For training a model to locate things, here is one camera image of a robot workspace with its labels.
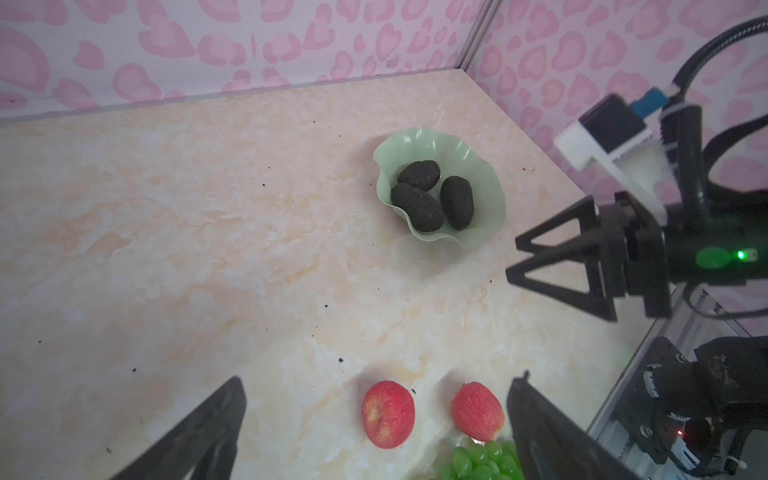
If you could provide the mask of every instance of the wall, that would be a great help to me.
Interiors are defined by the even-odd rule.
[[[0,0],[0,118],[453,66],[482,0]]]
[[[617,182],[602,168],[573,170],[552,138],[609,92],[629,101],[668,85],[707,39],[768,14],[764,0],[506,0],[469,74],[550,158],[598,202]],[[768,111],[768,35],[728,48],[694,82],[688,99],[704,106],[706,140]],[[653,120],[652,128],[658,125]],[[768,129],[740,142],[711,178],[739,190],[768,188]],[[667,203],[674,185],[658,185]],[[727,310],[768,306],[768,282],[712,289]],[[768,322],[745,322],[768,334]]]

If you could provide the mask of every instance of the dark oval fruit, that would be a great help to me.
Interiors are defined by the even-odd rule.
[[[413,185],[395,185],[392,189],[392,204],[405,210],[413,228],[420,232],[434,232],[445,222],[437,199]]]
[[[456,230],[466,228],[475,215],[472,187],[461,177],[448,177],[440,187],[440,203],[445,217]]]
[[[434,160],[413,162],[397,176],[397,183],[427,191],[440,180],[440,166]]]

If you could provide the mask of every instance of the blue connector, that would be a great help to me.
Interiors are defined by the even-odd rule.
[[[645,95],[640,100],[633,101],[629,108],[640,118],[647,118],[650,114],[654,113],[659,108],[666,106],[670,102],[668,96],[666,96],[657,87],[651,88],[645,92]]]

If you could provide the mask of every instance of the marble tabletop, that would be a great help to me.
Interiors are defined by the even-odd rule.
[[[374,149],[415,126],[496,169],[477,250],[376,196]],[[506,283],[515,234],[582,193],[463,71],[9,124],[0,152],[0,478],[108,478],[233,375],[233,478],[428,478],[462,382],[503,404],[529,369],[585,428],[636,346]],[[381,379],[416,406],[386,451],[360,418]]]

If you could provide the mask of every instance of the apple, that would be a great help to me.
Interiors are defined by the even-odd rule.
[[[456,428],[480,442],[496,438],[506,422],[502,404],[481,383],[464,385],[451,402]]]
[[[411,392],[389,380],[372,386],[362,401],[366,435],[380,449],[402,445],[411,435],[415,416]]]

